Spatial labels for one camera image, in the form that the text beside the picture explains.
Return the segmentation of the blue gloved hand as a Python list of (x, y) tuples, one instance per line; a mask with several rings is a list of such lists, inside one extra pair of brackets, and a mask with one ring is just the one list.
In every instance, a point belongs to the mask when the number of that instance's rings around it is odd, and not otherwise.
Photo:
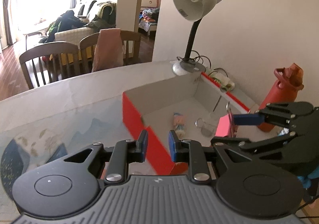
[(309, 175), (298, 176), (297, 178), (302, 183), (303, 188), (308, 189), (308, 188), (310, 188), (312, 181), (317, 179), (318, 177), (319, 177), (319, 169), (317, 167)]

